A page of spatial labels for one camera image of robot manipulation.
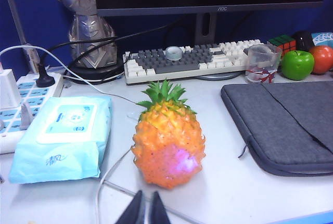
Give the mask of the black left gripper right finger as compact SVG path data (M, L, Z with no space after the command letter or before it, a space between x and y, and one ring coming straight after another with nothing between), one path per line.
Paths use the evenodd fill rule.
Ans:
M153 193L149 211L149 223L151 224L170 224L164 204L158 191Z

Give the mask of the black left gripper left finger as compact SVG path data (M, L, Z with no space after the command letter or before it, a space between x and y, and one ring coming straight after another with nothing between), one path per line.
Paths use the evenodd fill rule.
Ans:
M139 190L116 224L143 224L145 220L145 203L142 190Z

